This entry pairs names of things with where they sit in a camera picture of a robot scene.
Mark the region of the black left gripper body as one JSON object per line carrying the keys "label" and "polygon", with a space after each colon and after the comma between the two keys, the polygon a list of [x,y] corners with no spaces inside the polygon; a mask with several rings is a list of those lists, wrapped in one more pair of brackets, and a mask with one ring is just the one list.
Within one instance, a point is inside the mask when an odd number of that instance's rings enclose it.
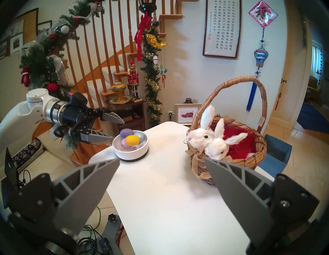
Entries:
{"label": "black left gripper body", "polygon": [[62,125],[74,141],[89,142],[94,122],[97,118],[102,118],[102,114],[101,108],[79,108],[66,104],[62,112]]}

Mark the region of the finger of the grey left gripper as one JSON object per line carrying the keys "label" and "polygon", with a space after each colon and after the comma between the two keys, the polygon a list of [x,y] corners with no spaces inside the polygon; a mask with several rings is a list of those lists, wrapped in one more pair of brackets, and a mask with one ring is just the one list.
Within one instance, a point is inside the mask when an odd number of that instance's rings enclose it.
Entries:
{"label": "finger of the grey left gripper", "polygon": [[112,142],[114,137],[92,129],[78,130],[78,139],[83,143]]}
{"label": "finger of the grey left gripper", "polygon": [[100,111],[100,120],[101,121],[110,121],[116,124],[125,124],[124,120],[112,111]]}

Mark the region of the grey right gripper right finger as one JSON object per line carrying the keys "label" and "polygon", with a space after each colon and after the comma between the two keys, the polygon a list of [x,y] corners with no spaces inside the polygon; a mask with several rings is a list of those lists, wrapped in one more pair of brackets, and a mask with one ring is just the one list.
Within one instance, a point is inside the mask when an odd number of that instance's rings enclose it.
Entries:
{"label": "grey right gripper right finger", "polygon": [[225,204],[250,239],[247,249],[303,249],[318,227],[319,200],[285,174],[274,181],[224,161],[205,159]]}

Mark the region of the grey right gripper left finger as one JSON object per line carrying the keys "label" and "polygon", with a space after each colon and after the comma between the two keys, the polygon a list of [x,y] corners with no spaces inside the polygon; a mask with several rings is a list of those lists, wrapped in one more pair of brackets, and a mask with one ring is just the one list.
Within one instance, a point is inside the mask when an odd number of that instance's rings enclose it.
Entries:
{"label": "grey right gripper left finger", "polygon": [[120,165],[110,159],[77,167],[51,181],[42,173],[8,200],[9,222],[41,233],[78,234],[103,197]]}

